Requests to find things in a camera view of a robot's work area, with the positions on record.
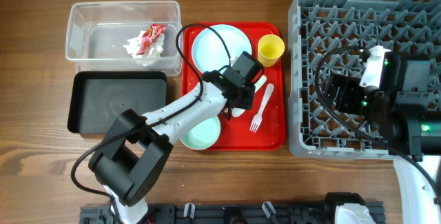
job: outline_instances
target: red tray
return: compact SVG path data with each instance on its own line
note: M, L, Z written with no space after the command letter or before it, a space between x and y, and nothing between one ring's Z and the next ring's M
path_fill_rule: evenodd
M232 23L204 23L205 25L227 24L234 26L244 32L252 46L252 55L257 57L257 43L266 34L280 36L275 26L267 22L232 22ZM184 32L184 55L194 65L191 55L193 42L196 36L204 30L203 27L188 28ZM217 142L208 148L211 151L265 151L279 148L286 139L285 132L285 100L283 97L283 75L282 61L279 59L275 65L265 68L264 75L267 81L254 96L253 108L245 111L241 116L232 117L228 121L224 114L219 114L220 136ZM183 64L182 93L187 94L192 90L198 79L187 64ZM262 102L263 93L268 83L274 84L274 92L269 99L267 107L263 112L263 121L256 133L249 131L252 119L257 114Z

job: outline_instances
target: light green bowl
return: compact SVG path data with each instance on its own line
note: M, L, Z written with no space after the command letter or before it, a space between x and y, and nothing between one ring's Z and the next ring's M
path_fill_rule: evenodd
M221 133L221 122L217 116L207 119L186 135L181 137L182 143L193 150L204 150L211 147L219 138Z

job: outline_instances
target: plate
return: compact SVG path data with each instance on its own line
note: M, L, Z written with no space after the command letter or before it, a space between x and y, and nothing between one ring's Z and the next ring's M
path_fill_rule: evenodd
M252 54L251 43L248 37L238 28L231 25L214 25L215 31L219 33L227 44L229 54L239 57L243 51ZM202 73L218 70L228 65L228 56L222 41L208 28L198 34L192 45L192 57L194 65Z
M199 123L186 135L181 137L182 143L193 150L204 150L211 147L221 133L221 122L217 116Z

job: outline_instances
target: fork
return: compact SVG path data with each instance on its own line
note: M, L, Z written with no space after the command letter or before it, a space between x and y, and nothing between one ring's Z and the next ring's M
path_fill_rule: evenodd
M268 100L271 97L271 94L273 94L273 91L274 91L274 84L268 83L267 88L265 89L265 93L263 95L262 103L260 104L259 112L257 112L257 114L253 117L253 121L251 122L251 127L249 127L249 130L251 132L257 132L257 129L262 123L263 110L267 106Z

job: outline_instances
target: gray dish rack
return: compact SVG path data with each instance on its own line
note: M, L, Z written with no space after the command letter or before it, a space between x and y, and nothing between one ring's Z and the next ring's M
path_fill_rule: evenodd
M335 48L383 45L431 58L431 103L441 110L441 0L294 0L288 13L291 94L288 100L289 149L299 157L391 159L381 147L360 142L331 118L317 99L317 62ZM350 52L333 56L323 67L331 73L361 77L364 66ZM361 116L336 111L346 122L382 140Z

